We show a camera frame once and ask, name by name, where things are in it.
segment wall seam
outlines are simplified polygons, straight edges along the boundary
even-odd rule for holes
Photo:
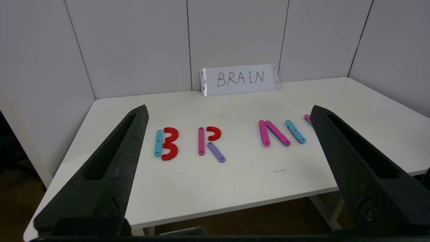
[[[369,11],[367,12],[366,20],[364,21],[363,29],[361,30],[360,39],[358,40],[357,48],[355,49],[354,57],[352,58],[351,66],[350,66],[350,69],[348,71],[347,77],[349,77],[349,75],[351,74],[351,69],[352,69],[352,66],[354,64],[355,56],[357,55],[358,47],[360,46],[361,38],[363,37],[364,29],[366,28],[367,19],[369,19],[370,10],[372,9],[372,6],[373,6],[373,1],[374,0],[372,0],[372,3],[370,4],[370,7],[369,7]]]
[[[290,9],[290,0],[288,0],[288,3],[287,3],[287,13],[285,14],[284,34],[282,35],[281,53],[279,54],[278,76],[279,76],[279,69],[280,69],[280,66],[281,66],[282,50],[284,48],[285,29],[287,27],[287,18],[288,18],[288,11],[289,11],[289,9]]]
[[[190,18],[188,17],[188,0],[187,4],[187,29],[188,29],[188,56],[190,57],[190,80],[191,80],[191,91],[193,90],[193,72],[191,70],[191,43],[190,43]]]
[[[83,58],[82,50],[81,50],[81,47],[79,45],[79,40],[78,40],[78,37],[76,35],[75,26],[73,25],[72,17],[70,16],[69,7],[67,6],[66,0],[64,0],[64,5],[66,6],[66,10],[67,10],[67,14],[69,15],[70,23],[72,24],[73,33],[75,34],[76,43],[78,44],[79,53],[81,54],[81,57],[82,57],[83,66],[85,67],[86,76],[88,77],[89,85],[91,86],[91,91],[92,91],[92,94],[94,96],[94,100],[96,100],[97,98],[95,96],[94,87],[92,86],[91,79],[90,79],[89,74],[88,74],[88,68],[86,67],[85,59]]]

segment plastic bar with holes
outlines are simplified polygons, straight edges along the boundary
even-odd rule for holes
[[[309,115],[305,115],[304,117],[303,117],[305,120],[306,120],[306,122],[313,128],[313,125],[312,125],[312,122],[310,121],[310,116]]]
[[[214,154],[215,158],[220,162],[225,162],[225,157],[221,154],[221,152],[218,150],[218,148],[214,145],[212,142],[208,142],[208,148]]]
[[[288,130],[291,132],[291,134],[294,136],[294,138],[299,143],[306,142],[306,139],[303,137],[303,135],[298,131],[298,129],[294,126],[293,122],[291,120],[286,120],[285,125],[287,126]]]
[[[284,144],[285,146],[291,145],[291,141],[285,137],[281,131],[270,121],[266,120],[266,126],[272,131],[272,133]]]
[[[260,128],[261,141],[264,147],[270,146],[269,133],[267,132],[266,122],[264,120],[258,121],[258,127]]]
[[[200,127],[199,128],[199,155],[205,155],[205,128]]]
[[[163,152],[163,131],[157,130],[155,135],[155,148],[154,148],[154,156],[160,157]]]

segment table leg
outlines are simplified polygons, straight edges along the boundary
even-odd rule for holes
[[[155,236],[155,226],[148,227],[148,236]]]
[[[318,195],[310,196],[309,199],[332,230],[342,228],[338,223],[338,216],[344,206],[344,200],[340,192],[330,194],[325,203]]]
[[[143,228],[140,229],[134,229],[132,230],[133,236],[145,236],[145,233],[143,232]]]

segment purple straight piece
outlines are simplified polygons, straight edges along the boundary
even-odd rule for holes
[[[207,146],[212,151],[212,154],[214,154],[214,156],[217,158],[217,160],[220,163],[224,163],[225,162],[225,157],[221,154],[221,152],[218,150],[218,148],[216,148],[216,146],[214,145],[214,143],[208,142]]]

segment red curved piece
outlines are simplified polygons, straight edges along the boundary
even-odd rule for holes
[[[170,149],[170,152],[161,156],[164,161],[171,160],[178,154],[178,147],[173,143],[164,143],[163,148]]]
[[[221,137],[221,130],[214,126],[208,126],[206,131],[214,132],[214,135],[208,137],[209,141],[215,141]]]
[[[175,141],[178,137],[179,137],[179,132],[177,129],[172,128],[172,127],[166,127],[164,128],[164,132],[165,133],[171,133],[172,135],[169,137],[166,137],[164,140],[166,142],[173,142]]]

